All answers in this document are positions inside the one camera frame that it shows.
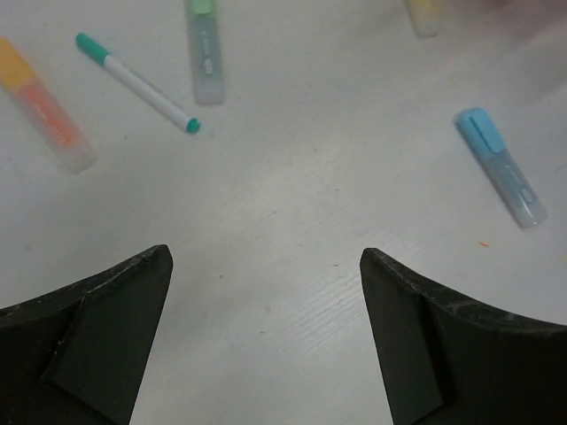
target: white table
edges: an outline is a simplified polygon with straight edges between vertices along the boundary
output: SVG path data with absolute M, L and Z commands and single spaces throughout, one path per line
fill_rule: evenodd
M 221 0 L 222 107 L 192 102 L 182 0 L 4 0 L 0 28 L 100 154 L 69 175 L 0 96 L 1 306 L 156 243 L 175 269 L 132 424 L 388 424 L 358 261 L 386 251 L 567 323 L 567 3 Z M 195 112 L 196 137 L 74 47 Z M 452 118 L 494 116 L 549 212 L 520 230 Z M 480 243 L 487 243 L 490 248 Z

